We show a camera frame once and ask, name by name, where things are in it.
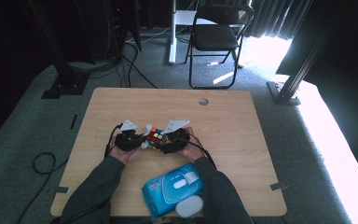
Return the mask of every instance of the wet wipes pack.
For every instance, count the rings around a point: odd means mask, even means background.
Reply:
[[[201,190],[200,174],[193,163],[151,179],[142,187],[146,205],[153,219],[175,210],[179,202],[191,195],[200,195]]]

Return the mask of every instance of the long sleeve shirt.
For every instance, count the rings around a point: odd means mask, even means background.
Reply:
[[[204,201],[205,223],[253,224],[231,181],[217,171],[205,157],[197,159],[195,165],[204,183],[201,196]],[[72,194],[62,211],[61,223],[109,200],[120,182],[124,167],[121,161],[107,156]],[[109,224],[109,219],[110,203],[71,223]]]

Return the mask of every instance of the black folding chair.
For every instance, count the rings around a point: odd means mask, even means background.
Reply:
[[[240,5],[206,5],[199,8],[194,17],[185,59],[185,63],[187,63],[187,57],[190,57],[188,84],[191,88],[228,89],[234,84],[241,54],[243,33],[251,23],[254,14],[255,12],[251,7]],[[199,23],[200,19],[211,21],[212,24]],[[195,55],[193,54],[193,48],[199,51],[228,51],[228,53]],[[225,56],[221,62],[224,63],[231,52],[235,55],[236,49],[238,50],[238,55],[234,59],[234,74],[229,85],[197,87],[193,85],[192,72],[194,56]]]

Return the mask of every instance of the hand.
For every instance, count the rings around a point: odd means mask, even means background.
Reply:
[[[112,150],[110,150],[109,156],[115,157],[116,159],[126,164],[127,160],[136,151],[136,149],[133,149],[131,151],[123,151],[119,147],[115,146],[115,140],[116,138],[113,137],[112,141],[110,142],[110,148],[112,148]]]
[[[187,127],[184,129],[190,134],[190,142],[199,146],[200,143],[196,139],[196,137],[194,137],[193,129],[191,127]],[[205,157],[203,151],[200,148],[193,146],[192,144],[187,144],[187,146],[183,150],[177,151],[175,153],[184,156],[188,161],[192,163],[194,163],[194,161],[201,157]]]

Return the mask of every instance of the light wood surface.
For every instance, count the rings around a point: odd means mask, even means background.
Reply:
[[[201,105],[203,99],[209,103]],[[51,206],[53,216],[61,215],[74,190],[103,160],[110,133],[126,119],[138,125],[137,133],[144,133],[146,124],[165,129],[171,119],[189,119],[186,127],[193,128],[218,170],[232,181],[251,216],[285,214],[281,190],[270,188],[278,180],[249,92],[98,88],[62,176],[60,187],[68,187],[69,191],[56,194]],[[111,214],[150,216],[142,186],[185,163],[176,154],[138,149],[113,195]]]

